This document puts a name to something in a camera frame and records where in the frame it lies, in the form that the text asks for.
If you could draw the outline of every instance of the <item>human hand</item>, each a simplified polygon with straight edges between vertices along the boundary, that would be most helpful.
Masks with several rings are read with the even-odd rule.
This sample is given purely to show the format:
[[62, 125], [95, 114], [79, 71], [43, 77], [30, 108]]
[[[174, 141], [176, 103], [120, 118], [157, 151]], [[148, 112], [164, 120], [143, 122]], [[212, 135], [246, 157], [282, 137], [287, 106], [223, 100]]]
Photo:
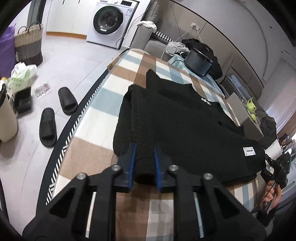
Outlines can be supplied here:
[[[264, 204], [269, 202], [269, 201], [272, 201], [274, 199], [274, 189], [271, 188], [273, 182], [272, 181], [269, 181], [267, 183], [267, 186], [266, 186], [266, 189], [265, 189], [265, 194], [264, 194], [264, 199], [261, 201], [260, 203], [260, 209], [263, 210], [264, 209]], [[279, 185], [277, 185], [276, 187], [276, 198], [275, 198], [275, 201], [273, 202], [273, 204], [271, 205], [271, 209], [275, 208], [278, 204], [279, 204], [279, 201], [281, 200], [281, 187]]]

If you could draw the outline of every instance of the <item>black rug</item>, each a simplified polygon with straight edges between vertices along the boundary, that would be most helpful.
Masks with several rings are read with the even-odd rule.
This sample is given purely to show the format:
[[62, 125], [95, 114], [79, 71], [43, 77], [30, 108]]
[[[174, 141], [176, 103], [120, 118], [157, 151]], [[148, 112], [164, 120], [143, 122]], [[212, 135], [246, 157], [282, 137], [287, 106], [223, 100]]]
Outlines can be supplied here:
[[104, 78], [108, 74], [108, 70], [98, 78], [98, 80], [94, 83], [94, 85], [90, 88], [87, 92], [85, 97], [81, 100], [80, 104], [78, 105], [77, 111], [72, 114], [69, 121], [65, 125], [57, 144], [55, 145], [52, 154], [49, 158], [48, 164], [43, 174], [41, 187], [39, 190], [39, 196], [37, 201], [36, 213], [41, 211], [41, 209], [49, 203], [51, 200], [51, 195], [54, 189], [55, 179], [57, 178], [58, 170], [62, 163], [63, 154], [68, 147], [68, 143], [70, 142], [71, 136], [77, 126], [81, 115], [85, 111], [87, 105], [90, 103], [94, 93], [97, 91], [100, 84], [103, 82]]

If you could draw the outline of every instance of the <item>black slipper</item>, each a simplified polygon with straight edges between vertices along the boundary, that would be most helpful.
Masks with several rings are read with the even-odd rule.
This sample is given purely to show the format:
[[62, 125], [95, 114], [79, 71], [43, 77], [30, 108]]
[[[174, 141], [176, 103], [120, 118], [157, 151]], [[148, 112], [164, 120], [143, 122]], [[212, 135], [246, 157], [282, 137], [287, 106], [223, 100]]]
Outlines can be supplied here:
[[71, 115], [77, 111], [77, 100], [67, 87], [62, 87], [59, 89], [59, 101], [61, 103], [63, 112], [66, 115]]
[[39, 138], [41, 143], [46, 147], [53, 147], [57, 142], [57, 127], [52, 108], [46, 108], [42, 112]]

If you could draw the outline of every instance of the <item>black plastic tray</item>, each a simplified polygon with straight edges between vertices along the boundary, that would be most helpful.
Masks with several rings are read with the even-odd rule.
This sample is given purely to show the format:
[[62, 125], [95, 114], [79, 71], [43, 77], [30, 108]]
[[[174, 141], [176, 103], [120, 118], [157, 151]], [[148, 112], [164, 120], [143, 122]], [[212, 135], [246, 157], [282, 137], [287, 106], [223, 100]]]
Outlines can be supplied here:
[[19, 114], [32, 108], [31, 87], [23, 89], [15, 94], [14, 108]]

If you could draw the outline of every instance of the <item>gray floor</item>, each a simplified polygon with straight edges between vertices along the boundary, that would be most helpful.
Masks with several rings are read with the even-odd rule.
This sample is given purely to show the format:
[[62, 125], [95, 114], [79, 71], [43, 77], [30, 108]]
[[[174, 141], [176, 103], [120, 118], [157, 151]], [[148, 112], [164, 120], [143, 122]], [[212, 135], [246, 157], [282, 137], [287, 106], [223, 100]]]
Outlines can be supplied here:
[[19, 233], [35, 216], [44, 170], [52, 148], [39, 140], [39, 123], [44, 108], [55, 111], [57, 134], [60, 135], [69, 116], [60, 107], [58, 90], [67, 86], [78, 103], [107, 65], [120, 51], [87, 43], [82, 39], [45, 36], [42, 41], [43, 63], [38, 67], [32, 89], [47, 81], [51, 91], [40, 99], [34, 92], [31, 113], [18, 117], [18, 133], [0, 146], [0, 178], [8, 215]]

